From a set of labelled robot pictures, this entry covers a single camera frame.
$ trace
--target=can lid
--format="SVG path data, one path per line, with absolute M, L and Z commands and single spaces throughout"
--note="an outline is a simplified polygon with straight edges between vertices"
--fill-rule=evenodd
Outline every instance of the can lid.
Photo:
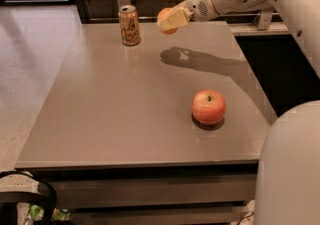
M 133 5 L 123 5 L 119 10 L 122 13 L 132 13 L 136 10 L 136 8 Z

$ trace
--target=red apple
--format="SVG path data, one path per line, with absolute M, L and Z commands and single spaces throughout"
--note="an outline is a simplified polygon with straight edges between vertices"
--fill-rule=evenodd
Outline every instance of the red apple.
M 226 102 L 221 93 L 206 89 L 198 92 L 192 100 L 192 115 L 204 125 L 221 121 L 226 112 Z

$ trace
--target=can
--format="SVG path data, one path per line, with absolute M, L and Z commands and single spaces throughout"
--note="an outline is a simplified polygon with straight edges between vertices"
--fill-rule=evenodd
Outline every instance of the can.
M 137 9 L 132 5 L 124 5 L 119 9 L 121 38 L 124 45 L 137 45 L 141 41 Z

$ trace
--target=table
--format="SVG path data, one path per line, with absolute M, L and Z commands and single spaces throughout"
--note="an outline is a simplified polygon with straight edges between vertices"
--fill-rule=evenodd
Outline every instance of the table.
M 170 36 L 140 24 L 133 47 L 122 45 L 118 24 L 82 27 L 16 169 L 50 181 L 58 205 L 78 211 L 76 224 L 244 214 L 277 117 L 227 24 L 191 23 Z M 191 116 L 193 96 L 206 88 L 227 103 L 211 127 Z

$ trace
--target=black chair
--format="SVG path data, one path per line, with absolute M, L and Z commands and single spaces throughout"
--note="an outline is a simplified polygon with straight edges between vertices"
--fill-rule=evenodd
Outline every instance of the black chair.
M 0 173 L 0 179 L 11 175 L 22 175 L 38 181 L 32 176 L 18 171 L 2 172 Z M 0 225 L 17 225 L 18 203 L 29 203 L 42 207 L 44 214 L 40 225 L 51 223 L 51 217 L 57 203 L 57 194 L 55 189 L 47 182 L 38 182 L 48 188 L 48 195 L 20 191 L 0 192 Z

